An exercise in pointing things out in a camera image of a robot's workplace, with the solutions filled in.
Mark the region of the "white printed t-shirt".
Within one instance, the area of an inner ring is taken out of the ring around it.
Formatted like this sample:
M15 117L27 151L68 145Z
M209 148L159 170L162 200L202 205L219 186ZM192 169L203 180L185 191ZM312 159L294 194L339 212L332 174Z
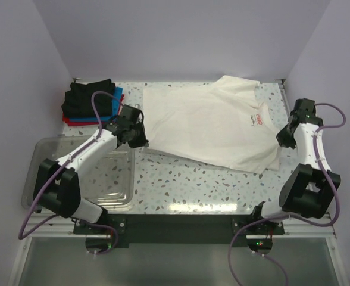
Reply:
M209 85L144 88L148 148L232 170L278 170L278 128L257 101L255 80L223 76Z

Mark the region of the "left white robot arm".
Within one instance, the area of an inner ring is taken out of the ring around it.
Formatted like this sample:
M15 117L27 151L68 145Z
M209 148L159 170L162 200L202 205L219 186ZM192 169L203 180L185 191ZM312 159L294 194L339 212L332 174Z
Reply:
M130 148L148 144L143 111L129 105L120 114L99 126L82 145L53 161L46 159L39 165L33 201L34 211L40 205L63 218L106 225L108 211L81 194L80 180L108 152L127 144Z

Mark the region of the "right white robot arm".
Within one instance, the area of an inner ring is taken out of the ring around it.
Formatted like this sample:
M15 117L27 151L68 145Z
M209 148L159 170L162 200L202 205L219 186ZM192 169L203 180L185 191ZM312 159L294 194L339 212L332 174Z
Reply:
M316 106L313 100L296 100L287 125L277 134L280 147L297 150L299 163L281 188L277 203L255 206L251 214L254 221L268 219L277 223L295 216L320 219L337 200L341 178L327 162L322 135L329 126L316 115Z

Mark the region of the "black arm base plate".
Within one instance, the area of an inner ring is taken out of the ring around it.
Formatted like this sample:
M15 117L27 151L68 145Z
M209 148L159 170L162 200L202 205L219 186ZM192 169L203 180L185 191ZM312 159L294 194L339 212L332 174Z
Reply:
M110 214L116 230L76 222L73 233L85 235L88 250L132 244L229 244L237 231L252 222L250 214Z

